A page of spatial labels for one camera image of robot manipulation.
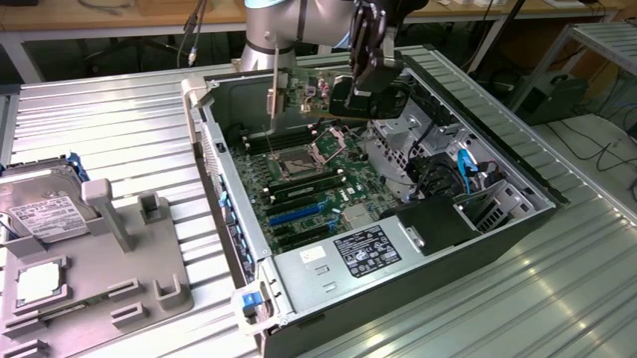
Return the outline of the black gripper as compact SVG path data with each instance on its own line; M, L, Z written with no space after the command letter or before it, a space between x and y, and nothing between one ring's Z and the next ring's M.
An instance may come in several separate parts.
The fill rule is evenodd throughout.
M396 51L396 37L411 13L428 5L428 0L356 1L350 26L350 67L353 91L380 93L405 68Z

